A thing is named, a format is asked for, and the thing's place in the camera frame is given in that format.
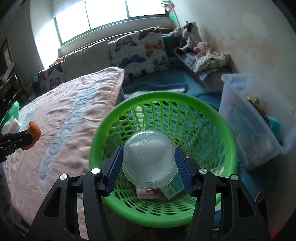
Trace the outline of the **orange peel piece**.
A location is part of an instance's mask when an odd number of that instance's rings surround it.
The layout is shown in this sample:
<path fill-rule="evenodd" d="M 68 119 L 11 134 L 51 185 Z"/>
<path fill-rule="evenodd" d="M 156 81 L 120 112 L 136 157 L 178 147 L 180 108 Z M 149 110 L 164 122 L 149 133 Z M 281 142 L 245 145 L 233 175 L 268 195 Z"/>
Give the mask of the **orange peel piece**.
<path fill-rule="evenodd" d="M 36 123 L 34 123 L 33 121 L 29 121 L 29 127 L 27 128 L 26 133 L 32 136 L 32 141 L 30 144 L 22 147 L 23 151 L 30 149 L 36 144 L 41 136 L 41 130 Z"/>

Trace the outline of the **clear dome lid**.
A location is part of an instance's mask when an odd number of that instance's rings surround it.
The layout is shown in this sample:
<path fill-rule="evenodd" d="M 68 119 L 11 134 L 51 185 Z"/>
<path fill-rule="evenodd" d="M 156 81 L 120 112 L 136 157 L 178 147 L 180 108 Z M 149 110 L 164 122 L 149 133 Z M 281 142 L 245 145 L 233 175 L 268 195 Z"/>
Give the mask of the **clear dome lid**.
<path fill-rule="evenodd" d="M 173 142 L 156 130 L 134 133 L 123 147 L 122 170 L 131 183 L 144 189 L 168 185 L 178 172 Z"/>

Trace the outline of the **green fabric bin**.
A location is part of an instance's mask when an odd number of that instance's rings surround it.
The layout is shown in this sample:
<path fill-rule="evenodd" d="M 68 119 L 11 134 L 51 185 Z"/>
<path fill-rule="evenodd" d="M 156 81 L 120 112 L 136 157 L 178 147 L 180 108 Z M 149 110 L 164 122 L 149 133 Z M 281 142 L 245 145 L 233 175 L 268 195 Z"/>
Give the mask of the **green fabric bin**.
<path fill-rule="evenodd" d="M 19 111 L 20 111 L 20 104 L 19 102 L 16 100 L 12 106 L 10 107 L 10 109 L 6 112 L 6 114 L 4 115 L 2 121 L 1 121 L 1 130 L 4 126 L 4 124 L 11 118 L 14 117 L 16 119 L 18 119 L 19 116 Z"/>

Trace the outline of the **pink blanket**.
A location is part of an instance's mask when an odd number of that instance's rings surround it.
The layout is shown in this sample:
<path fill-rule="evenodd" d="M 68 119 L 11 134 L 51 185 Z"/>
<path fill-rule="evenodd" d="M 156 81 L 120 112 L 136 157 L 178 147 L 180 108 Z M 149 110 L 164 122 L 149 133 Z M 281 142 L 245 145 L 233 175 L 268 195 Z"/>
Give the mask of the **pink blanket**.
<path fill-rule="evenodd" d="M 33 121 L 41 136 L 29 150 L 16 150 L 1 164 L 1 240 L 19 240 L 62 174 L 89 170 L 94 134 L 118 104 L 125 72 L 109 67 L 59 85 L 20 111 L 21 128 Z"/>

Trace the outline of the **left butterfly pillow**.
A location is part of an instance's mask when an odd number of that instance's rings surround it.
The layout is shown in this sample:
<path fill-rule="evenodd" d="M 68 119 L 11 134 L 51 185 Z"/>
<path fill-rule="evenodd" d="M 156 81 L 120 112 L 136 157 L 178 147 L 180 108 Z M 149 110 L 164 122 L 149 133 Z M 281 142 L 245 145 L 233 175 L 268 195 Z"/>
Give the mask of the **left butterfly pillow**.
<path fill-rule="evenodd" d="M 66 82 L 64 61 L 57 62 L 40 71 L 33 80 L 33 90 L 36 97 L 41 96 Z"/>

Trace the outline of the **butterfly pillow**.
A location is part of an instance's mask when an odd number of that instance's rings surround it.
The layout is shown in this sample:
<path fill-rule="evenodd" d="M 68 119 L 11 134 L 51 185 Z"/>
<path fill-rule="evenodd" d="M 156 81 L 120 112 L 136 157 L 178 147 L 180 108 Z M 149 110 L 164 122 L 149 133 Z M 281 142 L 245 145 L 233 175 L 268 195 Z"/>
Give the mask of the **butterfly pillow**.
<path fill-rule="evenodd" d="M 125 80 L 169 69 L 170 63 L 159 27 L 124 35 L 109 42 L 112 66 L 125 71 Z"/>
<path fill-rule="evenodd" d="M 33 90 L 36 97 L 41 96 L 66 82 L 64 61 L 57 62 L 40 71 L 33 80 Z"/>

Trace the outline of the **pink snack packet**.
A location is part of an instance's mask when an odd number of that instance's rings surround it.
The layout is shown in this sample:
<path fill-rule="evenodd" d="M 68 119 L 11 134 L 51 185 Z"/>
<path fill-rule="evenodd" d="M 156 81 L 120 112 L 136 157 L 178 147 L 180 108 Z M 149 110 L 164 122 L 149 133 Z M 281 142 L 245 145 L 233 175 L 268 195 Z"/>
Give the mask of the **pink snack packet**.
<path fill-rule="evenodd" d="M 159 189 L 144 189 L 136 186 L 135 192 L 138 199 L 141 200 L 166 200 L 165 195 Z"/>

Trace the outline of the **green mesh basket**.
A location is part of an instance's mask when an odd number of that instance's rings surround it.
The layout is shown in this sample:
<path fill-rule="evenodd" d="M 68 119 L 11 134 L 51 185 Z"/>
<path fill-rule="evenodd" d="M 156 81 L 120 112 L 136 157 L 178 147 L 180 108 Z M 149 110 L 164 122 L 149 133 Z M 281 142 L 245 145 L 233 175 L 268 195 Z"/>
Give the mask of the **green mesh basket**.
<path fill-rule="evenodd" d="M 89 166 L 98 167 L 141 130 L 164 133 L 187 157 L 214 175 L 229 177 L 236 172 L 234 137 L 218 111 L 196 97 L 166 91 L 138 95 L 112 109 L 93 137 Z M 196 198 L 184 192 L 163 202 L 140 200 L 134 185 L 120 173 L 114 191 L 103 204 L 138 225 L 168 228 L 190 223 Z"/>

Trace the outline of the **grey middle pillow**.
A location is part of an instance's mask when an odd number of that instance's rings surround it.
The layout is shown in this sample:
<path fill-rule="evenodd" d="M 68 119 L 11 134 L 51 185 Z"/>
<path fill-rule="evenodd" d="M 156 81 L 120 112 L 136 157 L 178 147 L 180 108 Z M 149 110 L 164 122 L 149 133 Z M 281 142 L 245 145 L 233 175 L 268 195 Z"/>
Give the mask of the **grey middle pillow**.
<path fill-rule="evenodd" d="M 66 81 L 111 67 L 109 41 L 94 43 L 67 54 L 64 58 Z"/>

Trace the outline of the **green framed window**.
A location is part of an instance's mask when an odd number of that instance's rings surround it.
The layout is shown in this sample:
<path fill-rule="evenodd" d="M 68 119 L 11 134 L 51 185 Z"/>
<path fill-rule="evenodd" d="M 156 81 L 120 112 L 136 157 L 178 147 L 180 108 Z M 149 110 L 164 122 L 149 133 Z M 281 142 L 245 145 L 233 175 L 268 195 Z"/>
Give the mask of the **green framed window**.
<path fill-rule="evenodd" d="M 168 16 L 163 1 L 51 1 L 61 46 L 114 23 Z"/>

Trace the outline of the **crumpled patterned cloth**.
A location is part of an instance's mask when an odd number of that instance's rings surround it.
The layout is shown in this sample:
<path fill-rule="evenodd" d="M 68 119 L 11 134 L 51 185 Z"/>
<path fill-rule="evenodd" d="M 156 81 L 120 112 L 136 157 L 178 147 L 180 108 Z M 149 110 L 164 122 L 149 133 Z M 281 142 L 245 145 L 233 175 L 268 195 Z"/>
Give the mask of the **crumpled patterned cloth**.
<path fill-rule="evenodd" d="M 193 72 L 201 72 L 206 69 L 221 68 L 228 64 L 230 54 L 220 52 L 217 49 L 206 49 L 198 53 L 195 57 Z"/>

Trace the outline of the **right butterfly pillow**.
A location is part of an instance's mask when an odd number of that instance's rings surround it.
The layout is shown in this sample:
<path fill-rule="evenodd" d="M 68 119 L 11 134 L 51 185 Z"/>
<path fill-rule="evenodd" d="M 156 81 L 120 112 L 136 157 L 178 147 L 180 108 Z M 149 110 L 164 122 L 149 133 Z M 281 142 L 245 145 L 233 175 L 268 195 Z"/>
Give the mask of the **right butterfly pillow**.
<path fill-rule="evenodd" d="M 109 42 L 112 66 L 125 71 L 125 80 L 169 69 L 170 63 L 159 27 L 124 35 Z"/>

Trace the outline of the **pink plush toy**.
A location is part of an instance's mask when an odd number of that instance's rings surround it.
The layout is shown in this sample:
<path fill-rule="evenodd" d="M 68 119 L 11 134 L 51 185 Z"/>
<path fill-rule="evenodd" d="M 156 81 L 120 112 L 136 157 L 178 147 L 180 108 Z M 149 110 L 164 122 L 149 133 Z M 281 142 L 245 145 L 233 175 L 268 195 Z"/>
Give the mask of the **pink plush toy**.
<path fill-rule="evenodd" d="M 193 47 L 193 51 L 195 53 L 200 53 L 201 51 L 209 49 L 209 47 L 210 47 L 210 45 L 208 42 L 196 41 L 196 46 Z"/>

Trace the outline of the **cow plush toy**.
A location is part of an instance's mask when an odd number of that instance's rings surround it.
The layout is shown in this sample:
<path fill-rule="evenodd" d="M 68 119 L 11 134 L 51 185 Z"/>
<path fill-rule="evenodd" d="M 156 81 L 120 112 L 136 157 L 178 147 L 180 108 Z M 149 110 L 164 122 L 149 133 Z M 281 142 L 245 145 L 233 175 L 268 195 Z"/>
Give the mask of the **cow plush toy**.
<path fill-rule="evenodd" d="M 202 42 L 202 38 L 195 22 L 186 21 L 182 37 L 185 39 L 186 44 L 176 50 L 179 55 L 183 55 L 185 52 L 192 52 L 194 47 L 196 47 L 199 42 Z"/>

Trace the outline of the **grey plush toy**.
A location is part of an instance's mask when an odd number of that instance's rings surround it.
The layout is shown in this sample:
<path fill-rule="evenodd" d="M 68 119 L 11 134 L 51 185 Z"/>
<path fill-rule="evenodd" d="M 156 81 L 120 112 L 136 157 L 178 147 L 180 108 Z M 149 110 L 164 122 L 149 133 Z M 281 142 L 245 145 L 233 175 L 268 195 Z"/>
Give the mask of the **grey plush toy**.
<path fill-rule="evenodd" d="M 183 34 L 183 28 L 180 27 L 176 27 L 172 32 L 169 33 L 169 35 L 171 37 L 180 39 L 182 37 Z"/>

